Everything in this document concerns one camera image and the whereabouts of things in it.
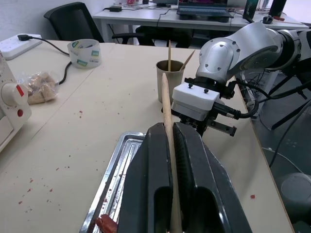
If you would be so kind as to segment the long wooden skewer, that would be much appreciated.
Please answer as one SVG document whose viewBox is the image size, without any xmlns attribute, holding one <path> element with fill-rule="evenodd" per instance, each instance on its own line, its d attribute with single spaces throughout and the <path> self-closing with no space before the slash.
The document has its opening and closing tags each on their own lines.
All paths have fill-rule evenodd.
<svg viewBox="0 0 311 233">
<path fill-rule="evenodd" d="M 170 233 L 183 233 L 179 192 L 178 192 L 178 178 L 177 178 L 176 157 L 174 148 L 171 102 L 170 102 L 168 80 L 165 73 L 162 74 L 162 105 L 163 105 L 164 127 L 169 143 L 172 178 L 173 178 L 173 201 L 172 201 Z"/>
</svg>

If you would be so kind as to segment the dark box with green print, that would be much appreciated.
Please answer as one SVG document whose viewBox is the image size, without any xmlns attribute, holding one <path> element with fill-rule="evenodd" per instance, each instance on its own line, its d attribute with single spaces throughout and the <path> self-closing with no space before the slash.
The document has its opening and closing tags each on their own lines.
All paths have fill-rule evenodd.
<svg viewBox="0 0 311 233">
<path fill-rule="evenodd" d="M 257 8 L 259 0 L 247 0 L 244 12 L 243 12 L 243 19 L 248 21 L 249 23 L 253 23 L 253 17 Z"/>
</svg>

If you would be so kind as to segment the red sausage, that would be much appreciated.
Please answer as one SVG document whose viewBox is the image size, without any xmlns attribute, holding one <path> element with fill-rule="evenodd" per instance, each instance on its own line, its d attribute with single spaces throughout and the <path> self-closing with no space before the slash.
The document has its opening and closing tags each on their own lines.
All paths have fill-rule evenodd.
<svg viewBox="0 0 311 233">
<path fill-rule="evenodd" d="M 117 233 L 117 223 L 114 222 L 107 214 L 103 214 L 96 218 L 95 223 L 102 231 L 102 233 Z"/>
</svg>

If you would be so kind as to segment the metal cup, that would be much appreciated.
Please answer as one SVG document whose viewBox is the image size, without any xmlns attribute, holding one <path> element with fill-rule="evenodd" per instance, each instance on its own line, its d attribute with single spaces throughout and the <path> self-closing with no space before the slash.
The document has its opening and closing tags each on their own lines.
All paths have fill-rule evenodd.
<svg viewBox="0 0 311 233">
<path fill-rule="evenodd" d="M 172 103 L 173 89 L 180 85 L 183 80 L 184 69 L 180 69 L 183 63 L 180 61 L 171 60 L 171 71 L 168 70 L 168 60 L 159 61 L 156 64 L 157 70 L 157 91 L 158 100 L 162 103 L 162 75 L 166 74 L 169 86 L 170 101 Z"/>
</svg>

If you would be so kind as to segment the white desk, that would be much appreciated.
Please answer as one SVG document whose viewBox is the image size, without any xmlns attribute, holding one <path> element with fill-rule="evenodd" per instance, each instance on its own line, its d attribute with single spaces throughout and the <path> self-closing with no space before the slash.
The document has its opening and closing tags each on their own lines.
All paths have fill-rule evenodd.
<svg viewBox="0 0 311 233">
<path fill-rule="evenodd" d="M 207 20 L 180 20 L 175 10 L 164 9 L 139 9 L 122 10 L 115 13 L 101 11 L 93 18 L 100 24 L 101 33 L 105 42 L 113 42 L 112 25 L 127 25 L 129 32 L 133 32 L 133 26 L 160 26 L 199 30 L 216 30 L 234 32 L 248 25 L 248 22 L 241 15 L 235 14 L 229 22 L 222 23 Z"/>
</svg>

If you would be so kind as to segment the clear tape roll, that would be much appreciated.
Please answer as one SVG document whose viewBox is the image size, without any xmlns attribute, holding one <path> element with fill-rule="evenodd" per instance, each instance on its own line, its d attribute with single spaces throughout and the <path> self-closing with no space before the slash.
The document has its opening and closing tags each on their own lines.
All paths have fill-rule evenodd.
<svg viewBox="0 0 311 233">
<path fill-rule="evenodd" d="M 92 69 L 102 63 L 100 43 L 94 39 L 79 39 L 67 45 L 72 65 L 80 69 Z"/>
</svg>

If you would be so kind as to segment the white appliance with red knob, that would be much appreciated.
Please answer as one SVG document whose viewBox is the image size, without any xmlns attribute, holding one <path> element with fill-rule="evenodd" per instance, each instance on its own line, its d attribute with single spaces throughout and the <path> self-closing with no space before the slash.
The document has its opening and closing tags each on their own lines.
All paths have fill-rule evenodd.
<svg viewBox="0 0 311 233">
<path fill-rule="evenodd" d="M 0 51 L 0 152 L 30 118 L 28 90 L 18 84 Z"/>
</svg>

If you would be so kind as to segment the black bottle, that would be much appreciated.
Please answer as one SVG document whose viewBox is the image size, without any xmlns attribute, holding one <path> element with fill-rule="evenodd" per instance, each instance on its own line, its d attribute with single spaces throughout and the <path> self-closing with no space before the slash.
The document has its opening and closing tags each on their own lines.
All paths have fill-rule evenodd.
<svg viewBox="0 0 311 233">
<path fill-rule="evenodd" d="M 273 0 L 268 15 L 271 17 L 281 17 L 286 1 L 287 0 Z"/>
</svg>

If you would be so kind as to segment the plastic bag of bread cubes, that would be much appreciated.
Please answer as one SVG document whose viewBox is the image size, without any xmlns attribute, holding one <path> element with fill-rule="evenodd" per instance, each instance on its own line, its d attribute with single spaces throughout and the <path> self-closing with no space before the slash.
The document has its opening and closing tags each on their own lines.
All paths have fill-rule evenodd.
<svg viewBox="0 0 311 233">
<path fill-rule="evenodd" d="M 20 73 L 16 80 L 28 91 L 28 104 L 41 104 L 56 99 L 59 89 L 59 76 L 53 71 L 40 71 L 34 74 Z"/>
</svg>

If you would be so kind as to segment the dark laptop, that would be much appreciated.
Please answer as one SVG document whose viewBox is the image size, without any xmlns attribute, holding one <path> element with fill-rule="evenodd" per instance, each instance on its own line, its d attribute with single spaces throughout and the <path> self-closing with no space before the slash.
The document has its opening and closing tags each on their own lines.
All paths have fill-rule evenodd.
<svg viewBox="0 0 311 233">
<path fill-rule="evenodd" d="M 179 0 L 177 14 L 181 17 L 226 17 L 227 0 Z"/>
</svg>

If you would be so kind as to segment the grey robot body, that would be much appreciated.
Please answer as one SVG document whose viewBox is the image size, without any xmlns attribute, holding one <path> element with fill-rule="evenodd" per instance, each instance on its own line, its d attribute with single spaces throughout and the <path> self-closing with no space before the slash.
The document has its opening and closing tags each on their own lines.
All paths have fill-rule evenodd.
<svg viewBox="0 0 311 233">
<path fill-rule="evenodd" d="M 276 179 L 276 185 L 291 223 L 311 226 L 311 176 L 291 173 Z"/>
</svg>

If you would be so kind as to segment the black tripod legs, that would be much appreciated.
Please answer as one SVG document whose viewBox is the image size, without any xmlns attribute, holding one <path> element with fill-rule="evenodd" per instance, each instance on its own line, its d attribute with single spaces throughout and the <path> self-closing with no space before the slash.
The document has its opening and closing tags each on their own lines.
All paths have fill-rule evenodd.
<svg viewBox="0 0 311 233">
<path fill-rule="evenodd" d="M 271 130 L 275 130 L 279 126 L 283 125 L 294 116 L 296 116 L 302 108 L 306 105 L 307 101 L 311 100 L 311 72 L 303 73 L 298 77 L 284 78 L 279 82 L 272 91 L 278 91 L 282 87 L 287 86 L 288 83 L 293 84 L 293 81 L 299 80 L 301 85 L 305 85 L 305 88 L 297 93 L 291 94 L 287 97 L 283 97 L 277 100 L 271 100 L 265 106 L 267 107 L 268 120 L 273 121 Z"/>
</svg>

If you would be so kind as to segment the white power strip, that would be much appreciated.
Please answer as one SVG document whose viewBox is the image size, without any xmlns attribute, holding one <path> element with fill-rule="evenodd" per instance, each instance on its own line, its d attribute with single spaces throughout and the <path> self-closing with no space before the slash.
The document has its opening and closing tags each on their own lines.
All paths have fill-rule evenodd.
<svg viewBox="0 0 311 233">
<path fill-rule="evenodd" d="M 40 45 L 41 43 L 42 41 L 37 39 L 21 41 L 19 40 L 17 34 L 8 39 L 0 41 L 0 51 L 2 52 L 4 58 L 8 61 L 15 59 L 16 57 L 33 49 L 34 47 Z"/>
</svg>

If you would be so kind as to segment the black office chair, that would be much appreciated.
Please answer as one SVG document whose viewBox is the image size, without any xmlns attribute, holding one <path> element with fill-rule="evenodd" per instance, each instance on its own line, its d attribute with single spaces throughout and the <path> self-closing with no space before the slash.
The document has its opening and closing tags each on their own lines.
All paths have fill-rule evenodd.
<svg viewBox="0 0 311 233">
<path fill-rule="evenodd" d="M 44 14 L 56 35 L 62 41 L 94 39 L 104 40 L 89 12 L 82 2 L 73 2 L 53 8 Z"/>
</svg>

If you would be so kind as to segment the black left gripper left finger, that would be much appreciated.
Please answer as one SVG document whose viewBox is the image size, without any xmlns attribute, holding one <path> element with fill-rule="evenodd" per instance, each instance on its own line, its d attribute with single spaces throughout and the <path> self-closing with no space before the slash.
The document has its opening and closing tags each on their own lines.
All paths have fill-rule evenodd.
<svg viewBox="0 0 311 233">
<path fill-rule="evenodd" d="M 164 124 L 150 127 L 126 171 L 118 233 L 167 233 L 173 201 Z"/>
</svg>

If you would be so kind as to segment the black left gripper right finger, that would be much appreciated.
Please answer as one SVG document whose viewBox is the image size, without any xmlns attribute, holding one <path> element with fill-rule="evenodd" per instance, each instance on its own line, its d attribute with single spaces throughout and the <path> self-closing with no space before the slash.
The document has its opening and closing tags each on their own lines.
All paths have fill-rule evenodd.
<svg viewBox="0 0 311 233">
<path fill-rule="evenodd" d="M 173 126 L 184 233 L 252 233 L 223 165 L 192 127 Z"/>
</svg>

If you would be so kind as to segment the metal tray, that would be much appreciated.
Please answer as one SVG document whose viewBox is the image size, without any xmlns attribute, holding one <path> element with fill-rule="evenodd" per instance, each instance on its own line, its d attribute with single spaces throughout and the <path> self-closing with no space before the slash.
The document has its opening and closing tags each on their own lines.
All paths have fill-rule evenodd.
<svg viewBox="0 0 311 233">
<path fill-rule="evenodd" d="M 103 214 L 119 221 L 126 172 L 144 138 L 137 132 L 120 136 L 79 233 L 101 233 L 95 220 Z"/>
</svg>

